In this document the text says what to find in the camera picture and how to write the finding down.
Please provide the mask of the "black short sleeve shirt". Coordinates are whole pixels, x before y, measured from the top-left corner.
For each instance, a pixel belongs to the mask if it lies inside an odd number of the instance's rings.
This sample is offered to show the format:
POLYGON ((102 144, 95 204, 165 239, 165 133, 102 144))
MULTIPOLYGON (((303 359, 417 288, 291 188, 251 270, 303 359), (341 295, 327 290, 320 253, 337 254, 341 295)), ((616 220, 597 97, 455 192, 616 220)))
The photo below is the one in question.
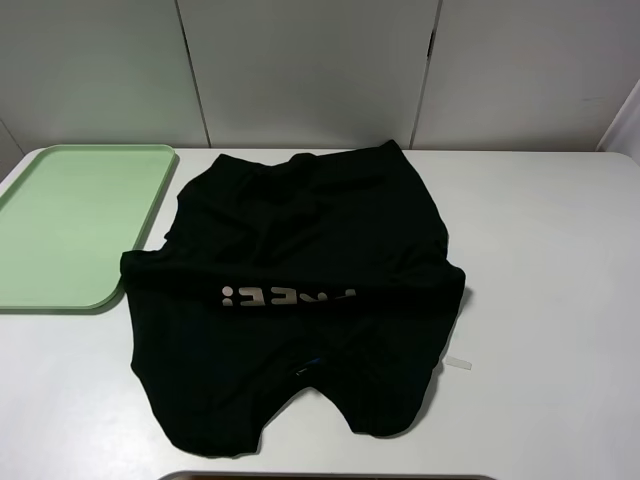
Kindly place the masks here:
POLYGON ((404 433, 464 293, 448 242, 393 141, 275 166, 219 156, 179 193, 164 245, 120 261, 131 367, 169 441, 254 453, 305 389, 356 434, 404 433))

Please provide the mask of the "light green plastic tray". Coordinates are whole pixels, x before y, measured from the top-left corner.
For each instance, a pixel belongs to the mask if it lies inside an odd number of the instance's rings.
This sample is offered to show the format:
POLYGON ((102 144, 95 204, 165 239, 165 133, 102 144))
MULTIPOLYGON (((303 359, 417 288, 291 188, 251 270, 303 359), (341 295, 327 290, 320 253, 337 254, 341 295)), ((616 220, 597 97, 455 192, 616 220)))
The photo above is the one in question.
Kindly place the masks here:
POLYGON ((118 293, 177 165, 166 145, 57 145, 1 196, 1 309, 90 312, 118 293))

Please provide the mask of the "clear tape strip right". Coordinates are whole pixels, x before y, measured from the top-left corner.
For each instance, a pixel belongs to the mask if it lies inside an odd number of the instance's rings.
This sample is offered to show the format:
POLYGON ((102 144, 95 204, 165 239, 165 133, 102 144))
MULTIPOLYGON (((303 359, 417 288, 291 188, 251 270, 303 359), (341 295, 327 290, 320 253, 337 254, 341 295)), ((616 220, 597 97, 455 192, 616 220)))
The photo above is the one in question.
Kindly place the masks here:
POLYGON ((453 368, 470 371, 472 369, 472 363, 466 360, 462 360, 453 356, 447 355, 444 358, 444 364, 453 368))

